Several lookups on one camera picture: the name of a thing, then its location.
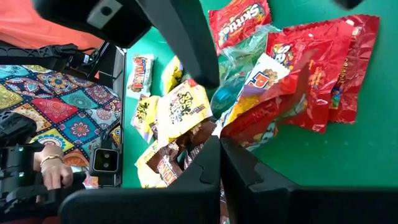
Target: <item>orange fabric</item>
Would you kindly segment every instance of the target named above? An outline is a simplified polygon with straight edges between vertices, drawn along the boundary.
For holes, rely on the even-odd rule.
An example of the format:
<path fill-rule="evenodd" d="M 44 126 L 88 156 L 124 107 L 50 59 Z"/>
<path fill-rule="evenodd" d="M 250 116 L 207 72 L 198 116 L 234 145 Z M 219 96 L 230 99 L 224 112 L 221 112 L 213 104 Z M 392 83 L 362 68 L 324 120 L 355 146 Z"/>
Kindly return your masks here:
<path fill-rule="evenodd" d="M 103 42 L 91 34 L 42 19 L 34 10 L 31 0 L 1 1 L 0 40 L 21 48 L 73 43 L 79 49 L 86 49 L 99 47 Z"/>

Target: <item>bracelet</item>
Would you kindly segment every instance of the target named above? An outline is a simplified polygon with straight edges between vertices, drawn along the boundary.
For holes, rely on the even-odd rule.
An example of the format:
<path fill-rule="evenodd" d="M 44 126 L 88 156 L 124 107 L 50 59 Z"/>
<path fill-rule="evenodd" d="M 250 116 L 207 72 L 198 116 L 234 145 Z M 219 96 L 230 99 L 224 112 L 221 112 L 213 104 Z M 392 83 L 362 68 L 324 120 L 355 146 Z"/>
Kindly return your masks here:
<path fill-rule="evenodd" d="M 55 154 L 54 155 L 49 155 L 49 156 L 47 156 L 46 158 L 43 159 L 43 161 L 40 163 L 40 167 L 42 167 L 42 165 L 43 165 L 43 163 L 45 161 L 50 160 L 50 159 L 60 159 L 61 162 L 63 162 L 62 157 L 60 157 L 59 155 L 55 155 Z"/>

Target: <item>finger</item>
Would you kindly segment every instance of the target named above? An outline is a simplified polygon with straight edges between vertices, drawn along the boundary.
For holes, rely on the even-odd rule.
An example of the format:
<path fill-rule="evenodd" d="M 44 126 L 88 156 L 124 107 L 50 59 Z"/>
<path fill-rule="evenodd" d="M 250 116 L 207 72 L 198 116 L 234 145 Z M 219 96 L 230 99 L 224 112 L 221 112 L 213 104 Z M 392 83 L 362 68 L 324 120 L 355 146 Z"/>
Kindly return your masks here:
<path fill-rule="evenodd" d="M 51 178 L 51 173 L 49 172 L 45 172 L 43 173 L 43 182 L 45 187 L 47 188 L 47 190 L 52 190 L 52 178 Z"/>
<path fill-rule="evenodd" d="M 53 189 L 61 188 L 61 175 L 59 170 L 54 170 L 51 173 Z"/>
<path fill-rule="evenodd" d="M 73 183 L 72 168 L 69 166 L 61 170 L 62 184 L 64 187 L 69 187 Z"/>

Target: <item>yellow candy wrapper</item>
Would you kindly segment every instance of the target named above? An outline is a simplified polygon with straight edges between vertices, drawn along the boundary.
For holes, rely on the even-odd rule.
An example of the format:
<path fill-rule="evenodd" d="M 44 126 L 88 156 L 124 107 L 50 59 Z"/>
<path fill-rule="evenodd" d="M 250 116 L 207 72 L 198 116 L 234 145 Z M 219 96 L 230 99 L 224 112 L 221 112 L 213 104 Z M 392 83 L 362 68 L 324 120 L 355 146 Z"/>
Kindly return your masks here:
<path fill-rule="evenodd" d="M 148 147 L 147 150 L 138 158 L 136 167 L 138 169 L 138 179 L 143 188 L 167 187 L 160 174 L 153 171 L 147 162 L 159 151 L 157 141 Z"/>
<path fill-rule="evenodd" d="M 167 64 L 162 74 L 163 95 L 170 93 L 178 84 L 181 83 L 183 67 L 177 56 Z"/>
<path fill-rule="evenodd" d="M 223 126 L 232 123 L 238 116 L 255 106 L 266 90 L 289 73 L 290 70 L 282 64 L 267 54 L 262 54 L 244 82 L 235 104 L 221 116 Z"/>
<path fill-rule="evenodd" d="M 141 95 L 138 102 L 136 113 L 132 117 L 131 125 L 133 125 L 145 141 L 150 142 L 154 133 L 150 128 L 150 124 L 156 121 L 156 108 L 159 96 L 145 97 Z"/>
<path fill-rule="evenodd" d="M 159 147 L 168 145 L 204 119 L 213 116 L 205 88 L 189 79 L 157 104 Z"/>

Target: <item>hand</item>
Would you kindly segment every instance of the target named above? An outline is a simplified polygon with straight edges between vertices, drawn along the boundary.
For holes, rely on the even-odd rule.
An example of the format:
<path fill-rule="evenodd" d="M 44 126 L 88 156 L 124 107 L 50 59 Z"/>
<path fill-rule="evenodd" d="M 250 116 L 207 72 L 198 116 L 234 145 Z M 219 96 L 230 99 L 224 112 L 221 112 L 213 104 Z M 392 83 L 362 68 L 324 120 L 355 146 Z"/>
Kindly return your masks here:
<path fill-rule="evenodd" d="M 61 182 L 65 187 L 71 186 L 73 182 L 72 168 L 60 159 L 49 159 L 43 162 L 42 175 L 44 185 L 48 190 L 61 188 Z"/>

